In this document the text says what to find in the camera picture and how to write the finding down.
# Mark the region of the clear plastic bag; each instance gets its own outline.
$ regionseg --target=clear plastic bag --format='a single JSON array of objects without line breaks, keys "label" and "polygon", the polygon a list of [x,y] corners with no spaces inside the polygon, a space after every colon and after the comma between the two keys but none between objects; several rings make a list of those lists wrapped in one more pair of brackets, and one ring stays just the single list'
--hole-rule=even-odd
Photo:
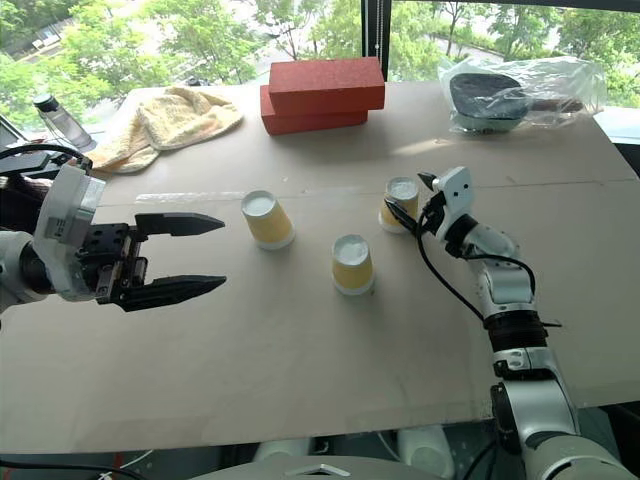
[{"label": "clear plastic bag", "polygon": [[452,131],[493,133],[558,128],[602,110],[605,75],[574,57],[492,63],[468,58],[438,69]]}]

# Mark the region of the yellow towel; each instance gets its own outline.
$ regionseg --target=yellow towel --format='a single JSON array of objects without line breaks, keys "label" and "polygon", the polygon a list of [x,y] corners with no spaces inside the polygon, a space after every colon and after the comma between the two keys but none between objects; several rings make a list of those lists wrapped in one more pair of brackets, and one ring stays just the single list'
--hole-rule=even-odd
[{"label": "yellow towel", "polygon": [[169,87],[146,100],[110,141],[87,155],[93,168],[131,173],[150,165],[161,150],[193,145],[225,132],[242,114],[224,98],[185,87]]}]

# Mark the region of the water bottle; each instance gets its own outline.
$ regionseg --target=water bottle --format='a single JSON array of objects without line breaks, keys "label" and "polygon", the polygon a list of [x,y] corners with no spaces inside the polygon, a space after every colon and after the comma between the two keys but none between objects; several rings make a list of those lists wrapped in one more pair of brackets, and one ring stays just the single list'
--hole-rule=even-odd
[{"label": "water bottle", "polygon": [[50,93],[43,93],[33,99],[42,120],[49,128],[56,128],[74,147],[81,152],[91,150],[95,142],[84,128],[67,112]]}]

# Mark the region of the stacked red blocks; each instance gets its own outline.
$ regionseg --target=stacked red blocks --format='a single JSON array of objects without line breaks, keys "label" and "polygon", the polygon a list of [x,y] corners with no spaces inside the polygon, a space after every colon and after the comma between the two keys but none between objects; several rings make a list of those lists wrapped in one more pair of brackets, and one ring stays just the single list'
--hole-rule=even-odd
[{"label": "stacked red blocks", "polygon": [[270,135],[359,125],[384,108],[384,79],[375,57],[271,65],[260,87],[262,121]]}]

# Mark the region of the table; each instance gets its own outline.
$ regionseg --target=table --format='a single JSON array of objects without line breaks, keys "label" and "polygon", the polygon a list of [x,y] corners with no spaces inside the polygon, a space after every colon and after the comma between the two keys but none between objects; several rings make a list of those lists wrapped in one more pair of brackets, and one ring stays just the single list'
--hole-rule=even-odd
[{"label": "table", "polygon": [[[486,332],[430,275],[410,237],[376,220],[388,178],[460,164],[473,175],[474,215],[518,240],[538,276],[542,318],[564,324],[550,344],[576,404],[640,398],[635,174],[592,120],[449,133],[438,88],[389,84],[386,108],[363,126],[269,137],[257,86],[208,87],[238,105],[243,124],[110,179],[95,221],[156,211],[221,218],[224,229],[155,237],[142,251],[149,279],[226,274],[228,282],[130,314],[57,297],[9,310],[0,450],[170,448],[489,417],[496,379]],[[134,91],[123,108],[152,93]],[[290,248],[254,245],[240,199],[256,188],[277,195],[293,219]],[[331,284],[330,248],[346,233],[370,243],[373,295],[347,298]],[[464,262],[431,240],[427,248],[474,298]]]}]

